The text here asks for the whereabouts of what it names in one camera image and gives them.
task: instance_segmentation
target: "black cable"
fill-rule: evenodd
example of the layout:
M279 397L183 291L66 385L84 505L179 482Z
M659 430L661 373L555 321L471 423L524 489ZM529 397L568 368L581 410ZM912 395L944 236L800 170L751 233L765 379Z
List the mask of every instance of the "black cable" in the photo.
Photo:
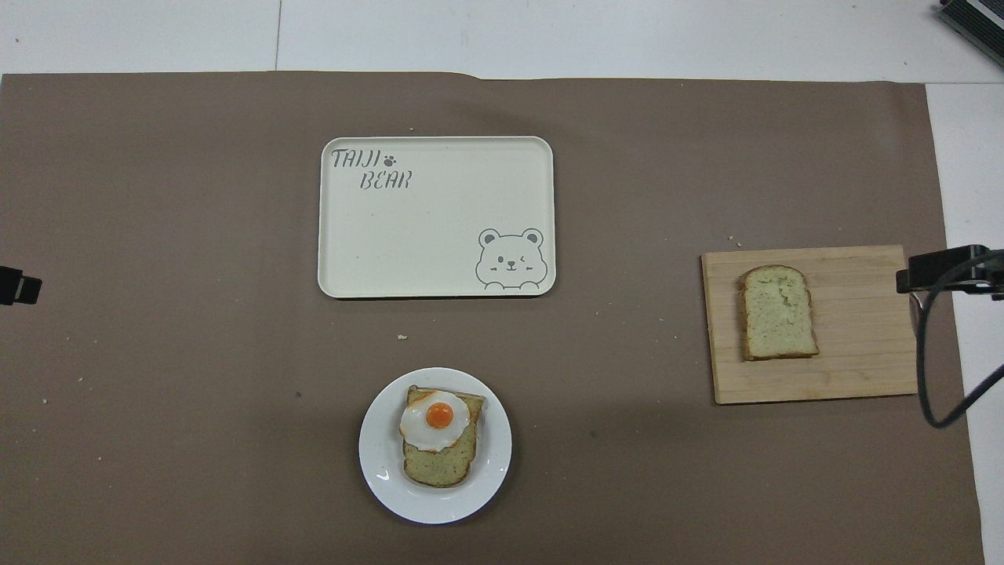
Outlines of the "black cable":
M945 287L949 285L949 282L953 281L956 276L962 274L967 268L976 266L980 263L987 262L994 258L1004 258L1004 249L995 249L993 251L986 252L982 255L975 256L965 262L961 262L952 268L948 269L945 274L931 286L928 291L928 296L924 299L924 307L921 309L920 317L917 320L917 392L921 398L921 411L924 412L924 419L928 420L928 423L932 427L942 430L948 428L955 420L959 419L974 402L980 399L983 394L990 390L990 387L997 384L997 381L1004 378L1004 365L997 367L997 369L990 373L990 375L983 379L983 381L976 385L958 406L952 408L952 411L945 416L944 419L935 418L934 413L931 412L931 400L928 398L928 384L927 375L924 369L924 350L925 342L927 341L928 333L928 317L931 315L931 307L935 304L935 299L938 295L945 290Z

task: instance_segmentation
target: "bear face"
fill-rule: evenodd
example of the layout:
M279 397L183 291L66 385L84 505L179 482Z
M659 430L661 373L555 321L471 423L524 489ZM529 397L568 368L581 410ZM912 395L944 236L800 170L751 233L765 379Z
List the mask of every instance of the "bear face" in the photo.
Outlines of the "bear face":
M488 228L478 236L481 259L475 267L485 289L539 289L547 277L547 263L540 252L544 236L528 228L521 235L500 235Z

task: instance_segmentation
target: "orange yolk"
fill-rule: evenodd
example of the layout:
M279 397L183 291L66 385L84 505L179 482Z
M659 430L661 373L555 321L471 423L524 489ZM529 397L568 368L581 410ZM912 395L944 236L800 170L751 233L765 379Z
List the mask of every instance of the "orange yolk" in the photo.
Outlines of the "orange yolk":
M453 408L444 402L437 402L426 410L426 423L436 430L443 430L453 421Z

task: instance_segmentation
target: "cutting board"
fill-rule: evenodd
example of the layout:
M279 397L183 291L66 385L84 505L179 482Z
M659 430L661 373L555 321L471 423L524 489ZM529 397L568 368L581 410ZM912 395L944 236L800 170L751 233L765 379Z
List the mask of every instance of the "cutting board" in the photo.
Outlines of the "cutting board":
M900 245L714 252L701 263L719 404L917 392L909 297L896 293ZM805 274L819 355L743 360L738 280L764 264Z

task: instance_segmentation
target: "white table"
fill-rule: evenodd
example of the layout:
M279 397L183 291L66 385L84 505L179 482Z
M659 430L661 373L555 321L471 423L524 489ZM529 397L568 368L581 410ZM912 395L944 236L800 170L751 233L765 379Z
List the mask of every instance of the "white table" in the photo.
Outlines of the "white table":
M928 84L949 245L1004 247L1004 69L936 2L127 0L0 4L0 72L448 70ZM1004 306L955 297L967 390ZM1004 387L969 413L988 564L1004 564Z

